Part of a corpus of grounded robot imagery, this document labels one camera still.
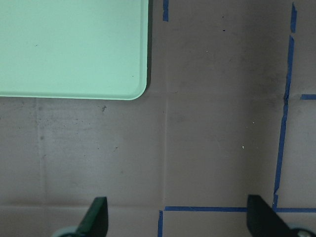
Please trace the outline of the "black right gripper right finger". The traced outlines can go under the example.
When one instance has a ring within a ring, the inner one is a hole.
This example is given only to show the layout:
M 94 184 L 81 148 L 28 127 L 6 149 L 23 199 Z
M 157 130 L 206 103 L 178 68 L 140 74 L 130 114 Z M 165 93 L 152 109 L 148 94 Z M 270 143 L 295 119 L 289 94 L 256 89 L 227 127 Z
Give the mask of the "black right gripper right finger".
M 304 229 L 291 229 L 259 195 L 247 198 L 246 224 L 253 237 L 305 237 Z

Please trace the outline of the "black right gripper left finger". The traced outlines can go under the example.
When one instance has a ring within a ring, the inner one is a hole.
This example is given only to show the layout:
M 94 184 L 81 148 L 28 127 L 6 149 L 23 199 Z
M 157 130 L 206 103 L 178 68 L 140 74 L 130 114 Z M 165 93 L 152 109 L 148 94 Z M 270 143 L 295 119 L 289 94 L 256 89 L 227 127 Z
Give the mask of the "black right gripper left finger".
M 106 197 L 96 197 L 76 229 L 77 237 L 105 237 L 109 217 Z

